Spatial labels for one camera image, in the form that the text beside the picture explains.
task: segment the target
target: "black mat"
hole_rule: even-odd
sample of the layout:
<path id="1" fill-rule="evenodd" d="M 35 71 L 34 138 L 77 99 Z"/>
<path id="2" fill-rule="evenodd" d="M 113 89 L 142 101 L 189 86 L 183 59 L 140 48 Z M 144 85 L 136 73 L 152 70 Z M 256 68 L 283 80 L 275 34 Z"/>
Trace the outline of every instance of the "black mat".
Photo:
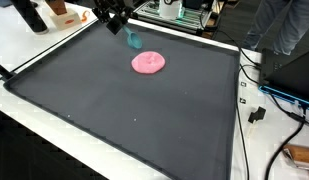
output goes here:
<path id="1" fill-rule="evenodd" d="M 0 111 L 0 180 L 108 180 Z"/>
<path id="2" fill-rule="evenodd" d="M 142 50 L 94 24 L 5 87 L 173 179 L 229 179 L 238 53 L 129 27 Z M 147 50 L 167 61 L 155 75 L 131 69 Z"/>

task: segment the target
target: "orange object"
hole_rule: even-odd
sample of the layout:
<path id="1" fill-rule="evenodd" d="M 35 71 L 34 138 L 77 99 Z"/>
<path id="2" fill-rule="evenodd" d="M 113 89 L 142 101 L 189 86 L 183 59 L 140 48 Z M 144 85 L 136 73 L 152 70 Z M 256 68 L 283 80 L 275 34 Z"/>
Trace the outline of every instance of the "orange object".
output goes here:
<path id="1" fill-rule="evenodd" d="M 303 165 L 309 164 L 309 147 L 287 144 L 284 146 L 284 149 L 289 150 L 294 163 L 300 162 Z"/>
<path id="2" fill-rule="evenodd" d="M 87 21 L 87 17 L 88 17 L 88 16 L 90 16 L 90 12 L 89 12 L 89 11 L 84 11 L 84 12 L 83 12 L 83 15 L 82 15 L 83 18 L 82 18 L 81 21 L 82 21 L 82 22 Z"/>
<path id="3" fill-rule="evenodd" d="M 65 24 L 71 24 L 72 22 L 74 22 L 74 19 L 67 20 Z"/>

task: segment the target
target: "white table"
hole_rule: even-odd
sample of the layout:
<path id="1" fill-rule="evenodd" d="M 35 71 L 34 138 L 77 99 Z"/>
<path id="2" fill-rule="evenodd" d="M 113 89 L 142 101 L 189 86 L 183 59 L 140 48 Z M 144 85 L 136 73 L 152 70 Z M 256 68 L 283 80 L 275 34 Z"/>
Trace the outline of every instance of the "white table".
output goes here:
<path id="1" fill-rule="evenodd" d="M 14 6 L 0 7 L 0 64 L 9 71 L 14 70 L 74 32 L 85 29 L 92 21 L 97 19 L 93 13 L 90 13 L 87 21 L 82 23 L 81 26 L 58 31 L 49 17 L 51 11 L 49 6 L 43 0 L 34 1 L 39 4 L 36 10 L 49 28 L 49 32 L 45 35 L 35 35 Z M 74 9 L 80 17 L 85 10 L 91 11 L 88 8 L 69 3 L 66 3 L 66 7 Z"/>
<path id="2" fill-rule="evenodd" d="M 236 50 L 236 47 L 203 39 L 193 35 L 177 32 L 162 28 L 156 25 L 129 20 L 132 24 L 137 24 L 158 31 L 185 36 L 192 40 L 219 46 L 226 49 Z M 35 58 L 16 72 L 20 72 L 25 67 L 31 65 L 48 52 Z M 259 53 L 246 51 L 247 55 L 254 61 L 260 61 Z M 248 61 L 242 57 L 242 64 Z M 252 78 L 257 79 L 257 72 L 246 68 Z M 243 75 L 240 81 L 247 83 L 247 87 L 239 86 L 238 97 L 247 100 L 246 104 L 239 104 L 243 131 L 245 134 L 248 159 L 250 163 L 251 180 L 263 179 L 265 167 L 269 158 L 272 156 L 279 144 L 289 136 L 298 126 L 294 120 L 286 117 L 272 101 L 257 90 L 257 86 L 248 81 Z M 77 158 L 84 164 L 96 170 L 103 176 L 111 180 L 167 180 L 165 175 L 150 168 L 142 162 L 126 155 L 125 153 L 113 148 L 112 146 L 98 140 L 97 138 L 85 133 L 69 123 L 55 117 L 36 106 L 14 96 L 3 88 L 3 81 L 0 81 L 0 111 L 4 112 L 17 122 L 23 124 L 33 132 L 42 136 L 54 145 L 58 146 L 71 156 Z M 290 110 L 288 103 L 282 104 L 284 108 Z M 250 132 L 250 124 L 247 122 L 251 111 L 255 111 L 258 106 L 267 109 L 265 119 L 257 123 L 256 128 Z M 246 179 L 246 169 L 243 156 L 243 149 L 238 131 L 238 123 L 234 134 L 233 157 L 232 157 L 232 180 Z M 292 143 L 309 146 L 309 127 L 304 127 L 303 131 L 292 140 Z M 286 165 L 282 156 L 275 161 L 271 170 L 271 179 L 293 179 L 307 180 L 309 176 L 306 171 L 291 168 Z"/>

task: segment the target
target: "equipment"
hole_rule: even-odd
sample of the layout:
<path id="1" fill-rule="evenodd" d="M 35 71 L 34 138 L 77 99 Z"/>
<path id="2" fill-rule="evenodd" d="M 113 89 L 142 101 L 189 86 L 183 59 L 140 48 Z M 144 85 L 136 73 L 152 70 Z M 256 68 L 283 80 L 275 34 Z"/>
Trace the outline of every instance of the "equipment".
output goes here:
<path id="1" fill-rule="evenodd" d="M 158 13 L 160 17 L 168 20 L 175 20 L 182 17 L 184 8 L 182 0 L 160 0 Z"/>
<path id="2" fill-rule="evenodd" d="M 135 72 L 125 32 L 94 23 L 5 87 L 170 179 L 230 179 L 238 52 L 128 27 L 166 57 L 161 71 Z"/>
<path id="3" fill-rule="evenodd" d="M 309 52 L 288 63 L 290 60 L 289 56 L 263 50 L 259 89 L 309 109 Z"/>
<path id="4" fill-rule="evenodd" d="M 133 8 L 126 6 L 123 0 L 94 0 L 96 8 L 92 11 L 102 23 L 107 23 L 106 27 L 113 33 L 117 34 L 127 23 L 130 17 L 137 19 L 137 14 Z M 114 12 L 114 17 L 110 18 L 110 9 Z"/>
<path id="5" fill-rule="evenodd" d="M 201 35 L 205 30 L 201 21 L 205 25 L 210 18 L 213 18 L 216 19 L 213 27 L 218 26 L 220 16 L 212 13 L 213 7 L 217 4 L 216 0 L 208 0 L 205 2 L 207 4 L 201 2 L 198 7 L 190 4 L 194 1 L 189 0 L 182 1 L 182 7 L 179 6 L 180 4 L 176 4 L 180 1 L 172 2 L 174 2 L 172 5 L 161 5 L 157 0 L 150 0 L 140 5 L 134 12 L 137 13 L 139 20 L 195 35 Z"/>
<path id="6" fill-rule="evenodd" d="M 30 0 L 11 0 L 11 3 L 35 34 L 46 34 L 49 31 Z"/>
<path id="7" fill-rule="evenodd" d="M 59 31 L 82 24 L 77 12 L 71 8 L 66 8 L 64 0 L 46 0 L 45 2 L 52 9 L 50 18 Z"/>

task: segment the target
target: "wooden block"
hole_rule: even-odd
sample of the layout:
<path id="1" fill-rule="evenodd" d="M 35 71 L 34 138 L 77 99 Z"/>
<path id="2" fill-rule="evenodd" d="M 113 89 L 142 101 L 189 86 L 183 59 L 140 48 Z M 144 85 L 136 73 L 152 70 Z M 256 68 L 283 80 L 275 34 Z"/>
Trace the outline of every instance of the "wooden block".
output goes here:
<path id="1" fill-rule="evenodd" d="M 309 147 L 295 146 L 288 144 L 284 146 L 284 151 L 288 150 L 294 164 L 299 168 L 309 169 Z"/>
<path id="2" fill-rule="evenodd" d="M 51 12 L 50 17 L 58 30 L 64 30 L 76 25 L 81 25 L 81 19 L 76 11 L 72 9 L 67 9 L 66 14 L 56 15 L 54 12 Z"/>
<path id="3" fill-rule="evenodd" d="M 214 25 L 215 24 L 215 19 L 209 19 L 206 23 L 206 25 Z M 203 32 L 202 37 L 206 39 L 212 39 L 213 32 Z"/>
<path id="4" fill-rule="evenodd" d="M 46 0 L 46 3 L 56 15 L 67 13 L 64 0 Z"/>

